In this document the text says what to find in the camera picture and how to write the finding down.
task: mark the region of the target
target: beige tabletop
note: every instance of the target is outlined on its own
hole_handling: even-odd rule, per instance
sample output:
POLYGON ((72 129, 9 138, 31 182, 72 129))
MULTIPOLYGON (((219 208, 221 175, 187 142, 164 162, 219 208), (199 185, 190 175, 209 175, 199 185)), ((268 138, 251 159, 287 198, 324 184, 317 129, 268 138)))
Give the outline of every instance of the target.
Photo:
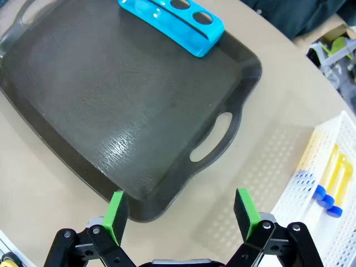
MULTIPOLYGON (((0 9, 0 34, 23 1, 10 0, 0 9)), ((147 224, 128 221, 122 247, 137 265, 154 258, 226 262, 241 243, 235 189, 247 186, 258 209, 271 211, 313 127, 341 110, 355 119, 317 68, 253 10, 238 0, 197 2, 258 56, 263 74, 226 153, 193 177, 162 217, 147 224)), ((228 123, 228 115, 219 117, 192 157, 210 151, 228 123)), ((56 157, 2 93, 0 182, 0 229, 38 266, 59 229, 81 231, 106 212, 107 203, 56 157)))

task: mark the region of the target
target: white plastic basket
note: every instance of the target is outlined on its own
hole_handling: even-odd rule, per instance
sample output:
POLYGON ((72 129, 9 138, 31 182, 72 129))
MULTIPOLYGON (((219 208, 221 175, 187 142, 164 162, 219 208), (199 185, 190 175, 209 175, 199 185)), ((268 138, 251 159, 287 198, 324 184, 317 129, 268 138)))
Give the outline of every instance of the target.
MULTIPOLYGON (((292 178, 271 213, 281 226, 293 221, 304 222, 325 267, 347 267, 352 265, 356 255, 356 171, 340 218, 327 215, 312 199, 335 144, 356 167, 356 126, 345 111, 315 128, 292 178)), ((261 264, 279 266, 275 257, 268 256, 261 264)))

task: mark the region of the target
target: bolt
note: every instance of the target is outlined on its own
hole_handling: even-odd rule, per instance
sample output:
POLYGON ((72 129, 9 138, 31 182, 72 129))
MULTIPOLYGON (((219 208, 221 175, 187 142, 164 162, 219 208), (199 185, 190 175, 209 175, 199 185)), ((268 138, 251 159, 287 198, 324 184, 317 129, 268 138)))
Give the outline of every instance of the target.
POLYGON ((294 231, 300 231, 300 226, 298 224, 293 224, 292 229, 294 231))
POLYGON ((271 228, 271 224, 269 223, 269 222, 264 222, 263 224, 262 224, 262 227, 264 228, 264 229, 270 229, 271 228))
POLYGON ((71 232, 70 231, 65 231, 64 236, 65 236, 65 238, 69 238, 71 236, 71 232))
POLYGON ((99 227, 95 227, 95 228, 93 229, 93 233, 94 233, 94 234, 97 234, 97 233, 99 233, 99 232, 100 232, 99 227))

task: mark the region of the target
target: round hole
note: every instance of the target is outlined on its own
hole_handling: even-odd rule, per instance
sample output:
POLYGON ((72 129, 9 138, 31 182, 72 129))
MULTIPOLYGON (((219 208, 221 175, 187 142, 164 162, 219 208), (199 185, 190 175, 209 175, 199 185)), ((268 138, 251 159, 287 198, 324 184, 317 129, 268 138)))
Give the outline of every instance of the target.
POLYGON ((94 255, 94 253, 93 253, 93 251, 91 251, 91 250, 86 250, 86 251, 85 251, 85 255, 87 255, 87 256, 92 256, 92 255, 94 255))
POLYGON ((193 19, 200 24, 209 25, 212 23, 212 18, 204 12, 196 12, 193 14, 193 19))
POLYGON ((171 0, 171 5, 177 9, 188 9, 190 7, 187 0, 171 0))
POLYGON ((276 246, 276 245, 274 245, 274 246, 271 247, 271 250, 272 250, 272 251, 277 251, 277 250, 279 250, 279 247, 276 246))

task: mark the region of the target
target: dark clothing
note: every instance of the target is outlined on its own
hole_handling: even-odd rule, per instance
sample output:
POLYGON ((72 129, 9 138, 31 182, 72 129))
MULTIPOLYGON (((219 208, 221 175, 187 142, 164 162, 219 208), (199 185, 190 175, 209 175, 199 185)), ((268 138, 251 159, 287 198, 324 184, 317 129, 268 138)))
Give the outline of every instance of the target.
MULTIPOLYGON (((338 10, 355 8, 356 0, 242 0, 289 39, 312 31, 338 10)), ((351 17, 356 13, 349 12, 351 17)))

